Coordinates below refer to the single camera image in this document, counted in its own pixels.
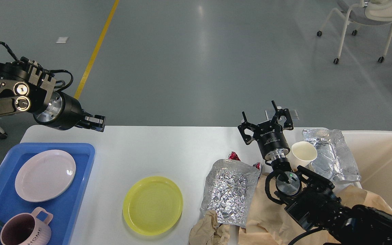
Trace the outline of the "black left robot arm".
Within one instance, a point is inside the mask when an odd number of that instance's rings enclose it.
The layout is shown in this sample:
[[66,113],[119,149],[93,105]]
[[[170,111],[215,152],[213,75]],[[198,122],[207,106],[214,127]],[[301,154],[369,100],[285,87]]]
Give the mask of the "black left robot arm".
[[73,127],[103,132],[105,116],[92,115],[80,102],[64,93],[73,83],[57,80],[64,69],[48,70],[34,60],[18,58],[8,44],[0,42],[0,117],[31,113],[37,124],[56,130]]

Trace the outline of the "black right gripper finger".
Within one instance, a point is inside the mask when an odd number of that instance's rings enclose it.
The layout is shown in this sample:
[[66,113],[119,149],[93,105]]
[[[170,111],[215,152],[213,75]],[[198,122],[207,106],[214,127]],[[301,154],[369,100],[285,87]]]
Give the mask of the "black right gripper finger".
[[273,110],[266,110],[269,131],[293,130],[293,119],[289,109],[278,107],[274,100],[271,101]]
[[263,122],[260,122],[258,124],[253,124],[250,123],[247,120],[246,114],[244,111],[242,111],[242,121],[241,124],[238,125],[238,130],[239,133],[246,145],[251,144],[253,141],[256,141],[258,144],[262,143],[262,137],[260,136],[262,132],[262,124]]

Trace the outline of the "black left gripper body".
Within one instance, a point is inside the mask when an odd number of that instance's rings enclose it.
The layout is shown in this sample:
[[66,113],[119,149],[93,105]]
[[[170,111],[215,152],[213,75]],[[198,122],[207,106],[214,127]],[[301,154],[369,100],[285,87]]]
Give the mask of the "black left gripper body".
[[83,116],[78,100],[63,92],[54,91],[47,108],[42,113],[34,114],[34,120],[56,130],[69,130],[73,127],[81,128],[79,123]]

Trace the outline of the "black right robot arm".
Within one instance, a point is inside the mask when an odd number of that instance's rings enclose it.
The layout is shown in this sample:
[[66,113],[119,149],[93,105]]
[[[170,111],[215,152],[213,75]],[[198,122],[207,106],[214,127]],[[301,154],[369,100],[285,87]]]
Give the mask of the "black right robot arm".
[[265,163],[272,167],[264,184],[267,198],[285,205],[284,210],[304,229],[290,244],[327,230],[342,245],[392,245],[392,215],[365,205],[346,207],[330,180],[304,166],[293,171],[287,158],[291,149],[283,134],[293,130],[293,120],[289,109],[279,109],[274,101],[272,105],[273,117],[257,125],[242,112],[238,130],[245,144],[257,142]]

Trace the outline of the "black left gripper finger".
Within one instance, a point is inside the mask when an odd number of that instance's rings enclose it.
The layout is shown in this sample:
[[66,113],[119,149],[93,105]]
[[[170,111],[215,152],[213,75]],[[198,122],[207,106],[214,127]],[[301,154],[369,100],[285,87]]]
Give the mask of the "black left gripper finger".
[[80,127],[87,130],[95,130],[98,132],[104,132],[105,129],[105,116],[101,115],[84,115],[80,121]]

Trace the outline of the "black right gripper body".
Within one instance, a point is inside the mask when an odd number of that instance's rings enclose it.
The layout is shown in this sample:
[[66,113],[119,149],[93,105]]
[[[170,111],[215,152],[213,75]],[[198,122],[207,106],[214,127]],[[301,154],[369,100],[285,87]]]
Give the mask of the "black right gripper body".
[[275,156],[286,157],[290,152],[283,127],[276,122],[265,121],[256,125],[253,138],[264,160],[274,160]]

